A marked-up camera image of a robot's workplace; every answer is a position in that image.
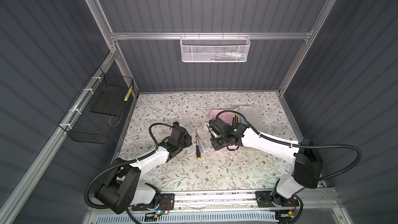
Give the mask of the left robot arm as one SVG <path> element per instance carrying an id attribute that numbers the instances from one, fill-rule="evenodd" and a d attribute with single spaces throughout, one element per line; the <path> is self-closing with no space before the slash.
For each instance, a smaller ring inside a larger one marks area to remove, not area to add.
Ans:
<path id="1" fill-rule="evenodd" d="M 171 134 L 158 142 L 152 128 L 158 125 L 171 128 Z M 115 159 L 109 168 L 92 179 L 85 189 L 85 203 L 95 209 L 110 209 L 116 214 L 129 210 L 129 207 L 143 205 L 156 209 L 161 201 L 161 191 L 150 183 L 142 183 L 141 178 L 152 169 L 176 157 L 183 149 L 192 146 L 188 131 L 174 122 L 172 125 L 154 123 L 149 134 L 155 148 L 132 160 Z"/>

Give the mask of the pink plastic tool box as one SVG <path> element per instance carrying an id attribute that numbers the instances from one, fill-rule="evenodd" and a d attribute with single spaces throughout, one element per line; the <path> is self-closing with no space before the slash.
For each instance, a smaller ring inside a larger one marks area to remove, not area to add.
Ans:
<path id="1" fill-rule="evenodd" d="M 249 141 L 249 136 L 255 134 L 254 129 L 265 131 L 258 106 L 239 106 L 235 110 L 213 110 L 207 128 L 211 136 L 210 143 L 215 151 L 249 148 L 246 143 Z"/>

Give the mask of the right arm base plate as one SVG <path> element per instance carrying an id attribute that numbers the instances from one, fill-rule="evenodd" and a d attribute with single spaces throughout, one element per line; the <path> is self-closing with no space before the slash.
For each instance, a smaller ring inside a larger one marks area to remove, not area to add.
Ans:
<path id="1" fill-rule="evenodd" d="M 296 197 L 284 198 L 273 191 L 256 191 L 256 201 L 258 207 L 293 207 L 294 209 L 300 206 Z"/>

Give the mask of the small grey screwdriver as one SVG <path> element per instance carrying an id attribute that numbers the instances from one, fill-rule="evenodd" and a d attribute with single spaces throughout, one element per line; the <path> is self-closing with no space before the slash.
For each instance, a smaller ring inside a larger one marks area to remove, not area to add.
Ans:
<path id="1" fill-rule="evenodd" d="M 206 151 L 206 149 L 207 149 L 206 142 L 203 141 L 203 140 L 201 140 L 201 141 L 199 142 L 199 147 L 200 147 L 201 155 L 203 156 L 203 154 L 205 153 L 205 151 Z"/>

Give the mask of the aluminium front rail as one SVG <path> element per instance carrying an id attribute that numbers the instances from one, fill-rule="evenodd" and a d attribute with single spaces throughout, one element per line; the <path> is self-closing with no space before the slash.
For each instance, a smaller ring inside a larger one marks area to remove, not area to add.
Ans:
<path id="1" fill-rule="evenodd" d="M 179 191 L 175 194 L 174 211 L 223 211 L 225 209 L 289 209 L 291 207 L 258 207 L 255 192 L 269 189 Z M 304 189 L 295 196 L 304 208 L 336 208 L 342 201 L 334 188 Z"/>

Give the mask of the black plate in basket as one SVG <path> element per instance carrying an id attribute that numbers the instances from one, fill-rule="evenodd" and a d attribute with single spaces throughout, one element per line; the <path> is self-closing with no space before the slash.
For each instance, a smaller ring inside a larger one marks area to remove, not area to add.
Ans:
<path id="1" fill-rule="evenodd" d="M 124 94 L 103 91 L 90 108 L 90 112 L 109 116 L 118 116 L 122 113 L 126 102 Z"/>

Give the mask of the small yellow black screwdriver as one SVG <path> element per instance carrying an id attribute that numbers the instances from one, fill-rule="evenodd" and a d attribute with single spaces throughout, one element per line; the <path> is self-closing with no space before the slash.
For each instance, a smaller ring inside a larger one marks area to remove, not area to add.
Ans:
<path id="1" fill-rule="evenodd" d="M 199 146 L 199 140 L 200 140 L 199 135 L 198 135 L 198 133 L 196 132 L 196 133 L 195 133 L 196 156 L 197 156 L 197 159 L 198 159 L 198 160 L 201 160 L 201 151 L 200 151 L 200 146 Z"/>

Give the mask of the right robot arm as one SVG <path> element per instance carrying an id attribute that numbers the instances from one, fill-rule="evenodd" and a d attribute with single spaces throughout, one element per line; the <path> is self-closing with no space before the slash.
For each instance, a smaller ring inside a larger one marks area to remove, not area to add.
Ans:
<path id="1" fill-rule="evenodd" d="M 282 204 L 305 188 L 318 187 L 323 161 L 317 149 L 305 149 L 298 141 L 289 142 L 259 132 L 250 124 L 237 123 L 231 126 L 219 117 L 209 121 L 208 129 L 214 150 L 234 145 L 254 148 L 293 166 L 293 170 L 275 184 L 271 193 L 275 202 Z"/>

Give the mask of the yellow marker in black basket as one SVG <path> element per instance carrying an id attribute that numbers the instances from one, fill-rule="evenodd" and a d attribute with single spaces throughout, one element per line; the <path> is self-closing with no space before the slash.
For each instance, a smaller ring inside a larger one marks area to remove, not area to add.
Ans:
<path id="1" fill-rule="evenodd" d="M 124 97 L 124 101 L 125 101 L 125 102 L 127 102 L 127 101 L 129 100 L 129 97 L 130 97 L 132 91 L 133 91 L 133 88 L 130 87 L 130 88 L 128 89 L 128 91 L 127 91 L 125 97 Z"/>

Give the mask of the markers in white basket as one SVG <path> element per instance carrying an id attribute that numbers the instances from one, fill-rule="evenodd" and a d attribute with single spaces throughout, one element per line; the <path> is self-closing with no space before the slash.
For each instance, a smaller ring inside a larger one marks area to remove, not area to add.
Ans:
<path id="1" fill-rule="evenodd" d="M 247 55 L 245 53 L 240 52 L 227 52 L 223 54 L 211 54 L 209 57 L 206 57 L 207 60 L 210 61 L 237 61 L 237 62 L 245 62 L 247 60 Z"/>

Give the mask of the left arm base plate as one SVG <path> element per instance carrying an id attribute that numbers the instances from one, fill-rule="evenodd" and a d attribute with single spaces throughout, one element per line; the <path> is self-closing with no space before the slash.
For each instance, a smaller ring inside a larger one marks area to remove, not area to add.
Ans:
<path id="1" fill-rule="evenodd" d="M 175 194 L 160 194 L 149 204 L 131 204 L 133 211 L 170 211 L 174 209 Z"/>

